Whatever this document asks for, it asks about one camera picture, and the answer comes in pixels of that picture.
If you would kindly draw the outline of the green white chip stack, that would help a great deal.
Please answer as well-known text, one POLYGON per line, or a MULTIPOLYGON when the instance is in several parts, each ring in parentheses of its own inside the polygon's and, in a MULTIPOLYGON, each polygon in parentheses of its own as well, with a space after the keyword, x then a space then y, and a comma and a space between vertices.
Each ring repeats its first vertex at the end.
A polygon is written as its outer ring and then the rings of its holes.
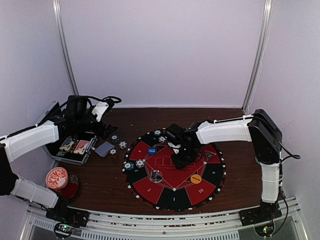
POLYGON ((111 141, 114 142, 114 143, 117 143, 119 141, 119 137, 117 135, 112 135, 111 136, 111 141))

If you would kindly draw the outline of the white grey chip stack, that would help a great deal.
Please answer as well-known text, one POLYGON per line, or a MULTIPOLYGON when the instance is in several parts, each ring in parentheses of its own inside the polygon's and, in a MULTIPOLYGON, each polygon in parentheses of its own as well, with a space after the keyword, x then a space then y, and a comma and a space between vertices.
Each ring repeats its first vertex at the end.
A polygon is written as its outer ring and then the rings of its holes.
POLYGON ((126 141, 120 141, 118 146, 120 149, 125 149, 128 146, 128 143, 126 141))

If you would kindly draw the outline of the white chips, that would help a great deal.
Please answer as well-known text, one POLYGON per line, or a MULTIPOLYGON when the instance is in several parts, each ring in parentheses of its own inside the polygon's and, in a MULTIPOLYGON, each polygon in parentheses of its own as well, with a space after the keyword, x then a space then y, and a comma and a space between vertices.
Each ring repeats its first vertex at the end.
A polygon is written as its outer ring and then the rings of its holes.
POLYGON ((160 143, 164 143, 164 142, 166 142, 166 138, 165 138, 164 136, 160 136, 160 137, 158 138, 158 141, 159 141, 160 143))
POLYGON ((137 167, 138 169, 141 169, 141 168, 143 168, 143 167, 145 166, 145 161, 139 159, 139 160, 136 161, 135 165, 136 165, 136 167, 137 167))

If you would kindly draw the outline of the triangular all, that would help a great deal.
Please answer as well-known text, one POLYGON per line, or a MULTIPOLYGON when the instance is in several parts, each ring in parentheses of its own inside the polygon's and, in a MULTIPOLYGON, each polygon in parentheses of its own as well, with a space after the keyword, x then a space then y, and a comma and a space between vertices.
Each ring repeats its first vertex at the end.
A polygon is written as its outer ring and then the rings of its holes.
POLYGON ((204 151, 206 160, 209 161, 211 158, 214 158, 217 154, 211 151, 204 151))

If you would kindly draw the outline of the green chips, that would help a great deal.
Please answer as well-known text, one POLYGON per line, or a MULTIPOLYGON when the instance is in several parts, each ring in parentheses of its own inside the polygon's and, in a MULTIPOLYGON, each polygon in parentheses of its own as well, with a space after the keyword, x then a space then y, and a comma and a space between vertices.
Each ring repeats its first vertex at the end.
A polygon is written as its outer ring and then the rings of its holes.
POLYGON ((154 134, 155 136, 160 136, 160 135, 162 134, 162 130, 156 129, 156 130, 153 131, 153 134, 154 134))
POLYGON ((135 167, 135 165, 132 162, 126 162, 123 165, 123 168, 127 171, 132 170, 135 167))

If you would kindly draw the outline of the blue small blind button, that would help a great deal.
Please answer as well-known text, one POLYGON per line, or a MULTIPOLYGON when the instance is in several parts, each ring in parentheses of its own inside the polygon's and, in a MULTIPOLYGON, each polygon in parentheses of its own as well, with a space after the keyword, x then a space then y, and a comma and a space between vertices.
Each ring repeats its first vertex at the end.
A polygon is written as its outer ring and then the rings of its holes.
POLYGON ((158 150, 157 150, 156 147, 149 147, 149 148, 147 149, 147 154, 153 156, 153 155, 155 155, 155 154, 157 153, 157 151, 158 151, 158 150))

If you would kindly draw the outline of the orange big blind button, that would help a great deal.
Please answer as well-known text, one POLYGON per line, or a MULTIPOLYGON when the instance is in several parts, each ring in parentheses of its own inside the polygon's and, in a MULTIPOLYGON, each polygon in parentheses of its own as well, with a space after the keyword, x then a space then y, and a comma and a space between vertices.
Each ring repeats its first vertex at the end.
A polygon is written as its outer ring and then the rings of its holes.
POLYGON ((193 184, 199 184, 202 181, 202 177, 199 174, 193 174, 190 176, 190 181, 193 184))

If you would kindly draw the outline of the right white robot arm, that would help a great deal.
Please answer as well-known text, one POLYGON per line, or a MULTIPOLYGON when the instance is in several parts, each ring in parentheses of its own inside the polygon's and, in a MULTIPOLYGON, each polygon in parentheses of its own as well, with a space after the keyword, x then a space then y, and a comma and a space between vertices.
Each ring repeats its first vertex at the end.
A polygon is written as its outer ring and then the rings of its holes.
POLYGON ((173 123, 166 128, 164 137, 174 152, 171 159, 177 169, 194 162, 204 145, 239 141, 252 143, 256 161, 262 170, 261 206, 256 210, 261 221, 268 220, 276 212, 283 162, 289 158, 301 158, 283 145, 281 130, 263 109, 237 118, 195 122, 189 128, 173 123))

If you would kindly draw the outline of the red black chip stack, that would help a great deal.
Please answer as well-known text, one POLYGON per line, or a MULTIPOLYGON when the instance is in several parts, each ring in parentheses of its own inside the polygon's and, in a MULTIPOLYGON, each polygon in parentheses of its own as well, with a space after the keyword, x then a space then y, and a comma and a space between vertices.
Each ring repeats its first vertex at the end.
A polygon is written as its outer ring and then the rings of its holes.
POLYGON ((109 151, 109 156, 111 159, 116 159, 118 157, 118 151, 116 149, 111 149, 109 151))

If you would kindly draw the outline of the aluminium poker case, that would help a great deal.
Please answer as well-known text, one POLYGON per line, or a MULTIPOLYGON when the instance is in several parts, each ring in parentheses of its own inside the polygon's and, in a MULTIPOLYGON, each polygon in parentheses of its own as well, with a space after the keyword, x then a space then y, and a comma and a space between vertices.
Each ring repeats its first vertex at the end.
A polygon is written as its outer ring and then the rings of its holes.
POLYGON ((40 123, 58 124, 59 139, 43 147, 54 160, 75 165, 86 163, 104 126, 87 108, 89 102, 87 97, 70 95, 64 109, 55 101, 40 119, 40 123))

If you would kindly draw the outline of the black gold card box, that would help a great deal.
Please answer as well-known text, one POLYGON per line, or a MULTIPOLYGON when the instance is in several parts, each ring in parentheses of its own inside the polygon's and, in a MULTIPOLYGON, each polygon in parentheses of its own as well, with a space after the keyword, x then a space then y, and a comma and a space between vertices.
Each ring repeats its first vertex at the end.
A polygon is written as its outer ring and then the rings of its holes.
POLYGON ((67 137, 59 147, 62 152, 71 153, 76 147, 77 140, 71 137, 67 137))

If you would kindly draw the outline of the round red black poker mat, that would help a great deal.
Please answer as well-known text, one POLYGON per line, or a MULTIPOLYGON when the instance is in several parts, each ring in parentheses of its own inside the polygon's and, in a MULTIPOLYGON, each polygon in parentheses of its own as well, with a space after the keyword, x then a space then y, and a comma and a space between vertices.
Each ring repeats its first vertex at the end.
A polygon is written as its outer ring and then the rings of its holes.
POLYGON ((160 143, 154 131, 147 132, 135 140, 124 156, 122 173, 125 175, 127 187, 138 200, 157 210, 183 212, 193 210, 213 200, 225 183, 227 175, 226 164, 222 152, 215 144, 201 147, 195 162, 183 169, 177 169, 171 156, 174 151, 167 142, 160 143), (157 153, 148 155, 147 149, 155 147, 157 153), (210 160, 206 159, 205 151, 216 153, 210 160), (143 168, 136 167, 137 160, 144 160, 143 168), (125 170, 124 164, 132 162, 134 168, 125 170), (150 180, 152 170, 163 173, 163 181, 159 183, 150 180), (199 184, 193 184, 190 177, 198 174, 202 177, 199 184))

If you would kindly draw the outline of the red floral round tin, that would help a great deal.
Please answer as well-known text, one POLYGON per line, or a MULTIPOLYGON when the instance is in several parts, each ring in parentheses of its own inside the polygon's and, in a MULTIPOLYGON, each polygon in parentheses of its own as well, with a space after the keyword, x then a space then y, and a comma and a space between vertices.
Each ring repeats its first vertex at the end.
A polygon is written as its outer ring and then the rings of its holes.
POLYGON ((45 178, 46 186, 55 191, 63 189, 68 184, 68 181, 68 172, 63 167, 51 169, 45 178))

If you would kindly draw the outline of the front aluminium rail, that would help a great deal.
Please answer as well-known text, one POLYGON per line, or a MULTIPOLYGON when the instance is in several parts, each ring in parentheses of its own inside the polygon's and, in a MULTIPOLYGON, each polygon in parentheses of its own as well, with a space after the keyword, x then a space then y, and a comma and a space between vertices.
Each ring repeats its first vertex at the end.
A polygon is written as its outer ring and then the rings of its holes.
POLYGON ((295 197, 280 200, 282 216, 243 225, 239 210, 184 214, 136 215, 89 211, 87 225, 69 240, 260 240, 265 225, 275 224, 273 240, 309 240, 295 197))

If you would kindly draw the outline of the aluminium frame post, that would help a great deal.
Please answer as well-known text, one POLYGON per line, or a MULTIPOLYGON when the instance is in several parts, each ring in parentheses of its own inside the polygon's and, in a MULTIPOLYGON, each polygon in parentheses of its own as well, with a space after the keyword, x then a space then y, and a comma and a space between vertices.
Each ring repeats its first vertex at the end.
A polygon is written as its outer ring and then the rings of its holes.
POLYGON ((244 96, 243 104, 242 104, 242 110, 245 114, 248 114, 250 112, 250 106, 252 104, 252 101, 257 89, 258 81, 260 78, 263 56, 267 48, 268 38, 270 33, 273 3, 274 3, 273 0, 264 1, 264 9, 262 14, 256 54, 255 54, 255 58, 253 61, 253 66, 252 66, 252 70, 249 78, 249 84, 248 84, 248 87, 244 96))
POLYGON ((70 54, 67 45, 67 39, 64 29, 63 16, 61 11, 61 3, 59 0, 52 0, 53 14, 59 35, 60 46, 62 50, 63 62, 67 73, 67 79, 70 84, 71 91, 74 95, 79 95, 78 86, 74 76, 70 54))

